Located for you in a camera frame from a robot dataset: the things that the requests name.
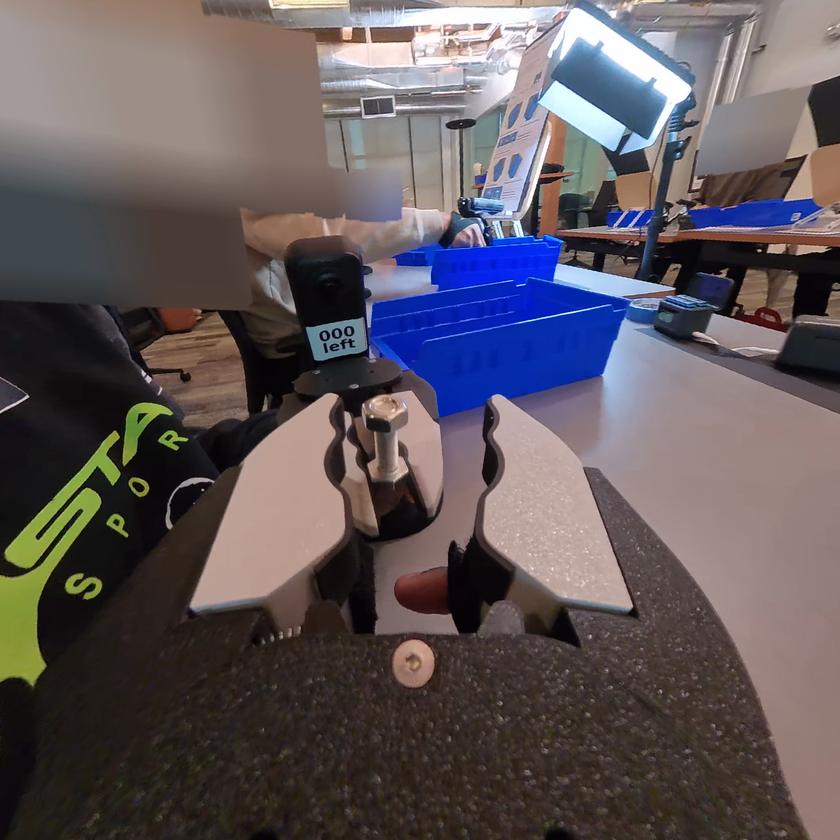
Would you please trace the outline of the long wooden desk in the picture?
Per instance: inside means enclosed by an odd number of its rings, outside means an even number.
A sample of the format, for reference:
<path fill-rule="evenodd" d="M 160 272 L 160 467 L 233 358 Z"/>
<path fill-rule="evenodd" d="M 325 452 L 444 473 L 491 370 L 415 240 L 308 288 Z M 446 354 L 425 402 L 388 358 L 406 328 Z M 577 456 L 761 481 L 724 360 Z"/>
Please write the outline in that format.
<path fill-rule="evenodd" d="M 602 271 L 604 257 L 641 257 L 646 244 L 643 228 L 584 227 L 561 230 L 557 236 L 568 251 L 595 255 L 593 269 Z M 729 315 L 740 293 L 747 269 L 770 268 L 794 273 L 818 273 L 838 277 L 838 256 L 820 258 L 798 252 L 796 255 L 771 253 L 771 246 L 796 245 L 800 248 L 838 249 L 838 234 L 820 234 L 794 228 L 708 227 L 661 234 L 654 248 L 654 262 L 680 266 L 674 288 L 687 292 L 694 275 L 703 266 L 735 269 L 734 287 L 723 309 Z"/>

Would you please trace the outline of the black office chair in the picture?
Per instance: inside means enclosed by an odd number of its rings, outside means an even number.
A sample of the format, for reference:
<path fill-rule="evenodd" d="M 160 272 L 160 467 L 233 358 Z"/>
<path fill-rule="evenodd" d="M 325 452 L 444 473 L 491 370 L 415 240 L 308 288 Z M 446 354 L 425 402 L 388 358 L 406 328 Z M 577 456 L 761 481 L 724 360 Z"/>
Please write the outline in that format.
<path fill-rule="evenodd" d="M 180 368 L 151 368 L 145 362 L 142 351 L 163 338 L 167 331 L 156 308 L 106 307 L 123 337 L 129 345 L 131 358 L 149 376 L 178 374 L 182 382 L 190 382 L 192 375 Z"/>

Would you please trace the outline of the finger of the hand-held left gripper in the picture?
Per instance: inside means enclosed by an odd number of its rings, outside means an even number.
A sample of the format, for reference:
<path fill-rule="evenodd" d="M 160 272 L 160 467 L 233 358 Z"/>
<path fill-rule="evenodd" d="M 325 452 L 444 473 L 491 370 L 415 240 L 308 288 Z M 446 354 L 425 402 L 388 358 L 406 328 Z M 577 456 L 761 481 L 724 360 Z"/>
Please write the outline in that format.
<path fill-rule="evenodd" d="M 343 457 L 345 473 L 341 487 L 350 500 L 353 526 L 366 538 L 380 539 L 379 522 L 367 468 L 368 461 L 358 445 L 350 440 L 343 441 Z"/>
<path fill-rule="evenodd" d="M 438 421 L 414 392 L 392 394 L 406 405 L 396 432 L 407 472 L 387 484 L 387 531 L 419 532 L 438 516 L 444 495 L 444 458 Z"/>

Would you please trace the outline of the grey tool case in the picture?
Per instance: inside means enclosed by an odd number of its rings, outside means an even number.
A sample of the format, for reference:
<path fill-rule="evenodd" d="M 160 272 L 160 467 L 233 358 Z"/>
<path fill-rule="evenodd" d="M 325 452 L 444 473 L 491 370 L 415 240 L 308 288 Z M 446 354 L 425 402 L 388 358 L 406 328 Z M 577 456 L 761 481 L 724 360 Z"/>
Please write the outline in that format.
<path fill-rule="evenodd" d="M 800 315 L 789 327 L 775 365 L 838 380 L 839 320 Z"/>

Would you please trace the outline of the studio light on stand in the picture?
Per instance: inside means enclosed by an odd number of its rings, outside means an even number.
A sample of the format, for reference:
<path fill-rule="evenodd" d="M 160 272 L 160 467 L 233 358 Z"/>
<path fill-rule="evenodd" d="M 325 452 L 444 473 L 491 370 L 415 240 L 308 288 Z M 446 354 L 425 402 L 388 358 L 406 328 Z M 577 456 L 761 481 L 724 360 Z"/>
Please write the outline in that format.
<path fill-rule="evenodd" d="M 697 101 L 695 75 L 592 3 L 572 6 L 548 52 L 539 105 L 604 149 L 643 151 L 665 136 L 658 186 L 637 278 L 649 281 L 675 163 L 697 125 L 686 120 Z"/>

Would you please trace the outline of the silver hex bolt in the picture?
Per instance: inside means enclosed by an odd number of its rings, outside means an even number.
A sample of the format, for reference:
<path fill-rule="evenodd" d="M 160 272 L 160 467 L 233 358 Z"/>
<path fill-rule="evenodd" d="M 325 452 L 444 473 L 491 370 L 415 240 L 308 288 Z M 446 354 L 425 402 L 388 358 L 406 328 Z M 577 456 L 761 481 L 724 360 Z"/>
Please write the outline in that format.
<path fill-rule="evenodd" d="M 379 515 L 393 510 L 406 493 L 408 468 L 400 456 L 396 431 L 373 432 L 374 456 L 367 465 L 374 509 Z"/>

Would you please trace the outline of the dark blue bag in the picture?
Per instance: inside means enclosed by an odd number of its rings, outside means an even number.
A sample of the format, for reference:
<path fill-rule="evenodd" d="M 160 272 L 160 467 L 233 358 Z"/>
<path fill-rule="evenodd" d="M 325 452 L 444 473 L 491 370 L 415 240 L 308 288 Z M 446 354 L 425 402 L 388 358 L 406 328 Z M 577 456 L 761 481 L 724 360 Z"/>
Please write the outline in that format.
<path fill-rule="evenodd" d="M 686 295 L 712 307 L 715 313 L 721 314 L 728 306 L 734 280 L 721 275 L 697 272 L 686 288 Z"/>

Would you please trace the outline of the black floor lamp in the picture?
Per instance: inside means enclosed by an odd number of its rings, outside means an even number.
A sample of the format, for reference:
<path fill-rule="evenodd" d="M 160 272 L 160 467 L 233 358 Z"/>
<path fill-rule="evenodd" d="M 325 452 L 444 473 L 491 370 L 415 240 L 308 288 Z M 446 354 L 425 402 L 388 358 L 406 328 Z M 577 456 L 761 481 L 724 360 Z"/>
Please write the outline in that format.
<path fill-rule="evenodd" d="M 475 119 L 456 118 L 446 122 L 445 127 L 452 135 L 452 141 L 455 144 L 455 163 L 457 164 L 457 174 L 455 176 L 458 188 L 455 193 L 455 203 L 458 204 L 463 197 L 470 197 L 473 193 L 474 176 L 471 174 L 471 169 L 468 167 L 466 149 L 466 135 L 467 132 L 476 126 Z"/>

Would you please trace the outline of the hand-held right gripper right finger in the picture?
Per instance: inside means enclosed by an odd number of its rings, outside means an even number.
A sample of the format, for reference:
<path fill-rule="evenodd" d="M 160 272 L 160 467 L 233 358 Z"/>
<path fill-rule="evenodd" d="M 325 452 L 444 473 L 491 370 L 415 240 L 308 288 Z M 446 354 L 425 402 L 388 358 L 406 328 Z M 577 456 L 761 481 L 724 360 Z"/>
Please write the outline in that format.
<path fill-rule="evenodd" d="M 634 601 L 585 469 L 556 434 L 502 395 L 484 416 L 474 532 L 449 553 L 449 611 L 476 634 L 494 605 L 526 633 L 578 638 L 570 610 L 631 616 Z"/>

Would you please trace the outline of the roll-up banner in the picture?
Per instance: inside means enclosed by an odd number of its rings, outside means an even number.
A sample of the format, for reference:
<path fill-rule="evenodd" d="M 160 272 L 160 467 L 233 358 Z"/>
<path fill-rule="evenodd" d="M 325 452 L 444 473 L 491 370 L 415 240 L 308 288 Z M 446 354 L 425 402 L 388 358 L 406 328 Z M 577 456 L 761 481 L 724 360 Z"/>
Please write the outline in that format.
<path fill-rule="evenodd" d="M 517 79 L 508 99 L 500 134 L 490 158 L 481 198 L 503 203 L 493 221 L 520 219 L 532 197 L 532 182 L 539 175 L 539 148 L 548 111 L 539 104 L 550 74 L 550 58 L 561 24 L 555 24 L 525 49 Z"/>

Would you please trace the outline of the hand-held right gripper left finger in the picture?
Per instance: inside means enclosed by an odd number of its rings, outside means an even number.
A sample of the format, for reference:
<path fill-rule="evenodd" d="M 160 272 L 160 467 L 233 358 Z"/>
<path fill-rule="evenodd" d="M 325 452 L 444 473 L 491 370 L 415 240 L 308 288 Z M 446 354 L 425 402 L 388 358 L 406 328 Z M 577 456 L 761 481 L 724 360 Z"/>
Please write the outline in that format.
<path fill-rule="evenodd" d="M 345 478 L 345 411 L 333 393 L 307 404 L 242 462 L 192 595 L 197 614 L 260 608 L 281 632 L 309 607 L 338 604 L 375 631 L 371 546 L 354 524 Z"/>

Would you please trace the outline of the person's left forearm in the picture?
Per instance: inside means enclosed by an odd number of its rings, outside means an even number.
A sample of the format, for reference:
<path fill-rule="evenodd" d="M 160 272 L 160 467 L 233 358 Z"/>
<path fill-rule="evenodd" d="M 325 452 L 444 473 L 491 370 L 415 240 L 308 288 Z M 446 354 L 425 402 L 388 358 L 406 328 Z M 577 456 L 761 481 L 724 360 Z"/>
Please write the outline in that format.
<path fill-rule="evenodd" d="M 227 418 L 210 427 L 187 427 L 186 432 L 209 457 L 217 473 L 239 466 L 279 425 L 279 411 L 253 414 L 246 419 Z"/>

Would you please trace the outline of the black printed shirt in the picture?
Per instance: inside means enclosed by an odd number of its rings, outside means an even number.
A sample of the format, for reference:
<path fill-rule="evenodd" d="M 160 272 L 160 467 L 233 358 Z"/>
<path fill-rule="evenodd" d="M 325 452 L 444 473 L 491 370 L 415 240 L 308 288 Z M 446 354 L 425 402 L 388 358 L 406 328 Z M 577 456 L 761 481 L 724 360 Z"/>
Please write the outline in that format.
<path fill-rule="evenodd" d="M 220 477 L 109 312 L 1 305 L 2 813 L 35 684 Z"/>

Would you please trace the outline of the black and blue device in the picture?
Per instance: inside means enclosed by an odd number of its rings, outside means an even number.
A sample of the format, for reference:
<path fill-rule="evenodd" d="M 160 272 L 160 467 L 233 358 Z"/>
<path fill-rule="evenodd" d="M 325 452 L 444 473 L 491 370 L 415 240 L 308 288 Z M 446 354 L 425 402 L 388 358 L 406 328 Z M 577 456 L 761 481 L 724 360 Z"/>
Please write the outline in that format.
<path fill-rule="evenodd" d="M 706 333 L 715 313 L 707 301 L 687 295 L 670 296 L 659 303 L 653 325 L 672 339 L 692 340 L 695 333 Z"/>

